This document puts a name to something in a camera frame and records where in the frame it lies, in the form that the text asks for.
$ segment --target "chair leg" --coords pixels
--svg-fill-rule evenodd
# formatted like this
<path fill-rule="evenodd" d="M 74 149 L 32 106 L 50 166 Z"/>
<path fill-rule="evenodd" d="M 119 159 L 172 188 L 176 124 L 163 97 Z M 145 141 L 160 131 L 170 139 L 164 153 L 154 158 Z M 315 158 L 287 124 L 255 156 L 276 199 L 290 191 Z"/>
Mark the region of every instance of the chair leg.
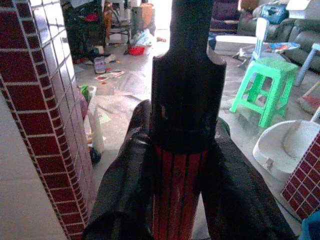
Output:
<path fill-rule="evenodd" d="M 235 96 L 233 104 L 232 104 L 231 108 L 229 109 L 230 112 L 232 112 L 232 113 L 236 112 L 237 107 L 238 107 L 238 105 L 239 105 L 239 103 L 240 103 L 240 101 L 241 101 L 241 99 L 242 99 L 242 97 L 243 97 L 243 95 L 244 95 L 244 93 L 245 93 L 245 91 L 247 89 L 247 86 L 248 86 L 248 84 L 250 82 L 250 79 L 251 79 L 251 76 L 252 76 L 253 73 L 254 73 L 254 69 L 252 67 L 247 69 L 247 71 L 246 71 L 246 73 L 244 75 L 244 78 L 243 78 L 243 80 L 241 82 L 241 85 L 239 87 L 239 90 L 238 90 L 238 92 L 237 92 L 237 94 Z"/>
<path fill-rule="evenodd" d="M 269 95 L 266 99 L 264 111 L 261 115 L 259 126 L 262 128 L 266 128 L 270 126 L 274 114 L 276 112 L 276 106 L 280 99 L 280 95 L 282 92 L 280 79 L 273 79 L 273 83 L 269 92 Z"/>
<path fill-rule="evenodd" d="M 292 76 L 290 76 L 285 84 L 285 87 L 284 87 L 284 90 L 283 90 L 283 93 L 282 93 L 282 96 L 280 97 L 280 100 L 279 102 L 281 103 L 281 106 L 282 109 L 279 111 L 279 114 L 284 117 L 285 116 L 285 113 L 286 113 L 286 105 L 288 103 L 288 100 L 289 100 L 289 96 L 290 96 L 290 92 L 291 92 L 291 89 L 292 89 L 292 86 L 294 84 L 294 81 L 295 81 L 295 78 L 296 78 L 296 74 L 293 74 Z"/>
<path fill-rule="evenodd" d="M 307 71 L 308 71 L 308 69 L 309 69 L 309 67 L 311 65 L 312 58 L 316 54 L 316 51 L 317 51 L 316 49 L 312 48 L 312 50 L 309 53 L 308 57 L 304 61 L 304 64 L 302 65 L 301 70 L 300 70 L 298 76 L 295 79 L 295 83 L 294 83 L 295 86 L 299 87 L 300 84 L 302 83 L 302 81 L 304 80 L 305 75 L 306 75 L 306 73 L 307 73 Z"/>
<path fill-rule="evenodd" d="M 264 85 L 265 79 L 266 79 L 266 76 L 259 73 L 256 74 L 253 85 L 249 90 L 249 95 L 247 99 L 248 102 L 250 103 L 256 102 L 257 97 L 262 89 L 262 86 Z"/>

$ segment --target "black fabric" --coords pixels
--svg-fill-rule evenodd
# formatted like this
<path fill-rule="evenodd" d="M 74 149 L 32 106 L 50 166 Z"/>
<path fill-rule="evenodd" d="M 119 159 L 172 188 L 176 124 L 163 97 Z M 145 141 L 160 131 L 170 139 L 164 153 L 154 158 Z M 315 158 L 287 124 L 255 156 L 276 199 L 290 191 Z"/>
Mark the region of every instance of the black fabric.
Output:
<path fill-rule="evenodd" d="M 230 138 L 228 124 L 216 126 L 201 191 L 211 239 L 297 239 L 263 178 Z"/>
<path fill-rule="evenodd" d="M 105 172 L 83 240 L 151 240 L 155 152 L 150 102 L 134 110 L 119 154 Z"/>

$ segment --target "white wall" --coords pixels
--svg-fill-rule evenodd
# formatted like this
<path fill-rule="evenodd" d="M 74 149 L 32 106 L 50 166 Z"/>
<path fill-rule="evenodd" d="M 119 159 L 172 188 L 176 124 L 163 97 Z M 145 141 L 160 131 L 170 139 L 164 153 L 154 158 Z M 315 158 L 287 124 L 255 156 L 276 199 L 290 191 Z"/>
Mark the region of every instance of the white wall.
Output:
<path fill-rule="evenodd" d="M 0 238 L 66 240 L 0 92 Z"/>

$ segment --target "trash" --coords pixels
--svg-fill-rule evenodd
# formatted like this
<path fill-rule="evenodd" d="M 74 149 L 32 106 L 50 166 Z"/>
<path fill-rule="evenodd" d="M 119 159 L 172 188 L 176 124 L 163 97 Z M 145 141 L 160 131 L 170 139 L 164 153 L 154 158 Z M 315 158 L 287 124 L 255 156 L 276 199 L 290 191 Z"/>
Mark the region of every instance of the trash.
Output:
<path fill-rule="evenodd" d="M 93 47 L 93 52 L 95 54 L 104 54 L 105 51 L 104 51 L 104 46 L 101 46 L 101 45 L 96 45 Z"/>
<path fill-rule="evenodd" d="M 85 65 L 93 65 L 94 63 L 90 60 L 84 62 Z"/>
<path fill-rule="evenodd" d="M 113 71 L 107 72 L 105 74 L 102 74 L 100 76 L 97 76 L 97 77 L 95 77 L 95 79 L 99 80 L 100 82 L 104 82 L 108 79 L 119 78 L 123 74 L 125 74 L 125 72 L 122 70 L 113 70 Z"/>
<path fill-rule="evenodd" d="M 96 74 L 104 74 L 106 72 L 107 64 L 104 56 L 96 57 L 93 62 Z"/>
<path fill-rule="evenodd" d="M 89 102 L 89 86 L 88 85 L 82 85 L 80 87 L 80 93 L 84 96 L 85 101 Z"/>
<path fill-rule="evenodd" d="M 75 74 L 84 71 L 84 69 L 82 67 L 79 67 L 77 65 L 73 65 L 73 68 L 74 68 Z"/>
<path fill-rule="evenodd" d="M 105 123 L 111 121 L 111 118 L 110 118 L 107 114 L 105 114 L 105 113 L 103 113 L 103 112 L 99 112 L 99 113 L 98 113 L 98 116 L 99 116 L 99 122 L 100 122 L 100 124 L 105 124 Z"/>
<path fill-rule="evenodd" d="M 167 41 L 167 39 L 157 36 L 156 41 L 165 43 Z"/>
<path fill-rule="evenodd" d="M 116 55 L 111 54 L 110 56 L 106 57 L 106 58 L 104 59 L 104 61 L 105 61 L 106 64 L 108 64 L 108 63 L 110 63 L 110 62 L 112 62 L 112 61 L 115 61 L 116 59 L 117 59 Z"/>
<path fill-rule="evenodd" d="M 149 29 L 143 32 L 137 32 L 132 39 L 132 46 L 152 46 L 154 37 L 151 35 Z"/>
<path fill-rule="evenodd" d="M 101 153 L 99 153 L 97 150 L 95 150 L 94 148 L 90 149 L 90 158 L 91 158 L 91 162 L 93 164 L 97 164 L 98 162 L 100 162 L 101 159 Z"/>

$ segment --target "white plastic basin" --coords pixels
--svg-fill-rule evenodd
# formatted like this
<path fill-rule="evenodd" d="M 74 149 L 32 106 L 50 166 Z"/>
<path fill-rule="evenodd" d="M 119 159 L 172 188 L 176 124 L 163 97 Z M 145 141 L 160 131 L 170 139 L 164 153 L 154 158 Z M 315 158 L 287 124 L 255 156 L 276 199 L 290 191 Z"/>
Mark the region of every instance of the white plastic basin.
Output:
<path fill-rule="evenodd" d="M 320 125 L 312 121 L 279 122 L 263 132 L 253 156 L 274 178 L 285 182 L 319 130 Z"/>

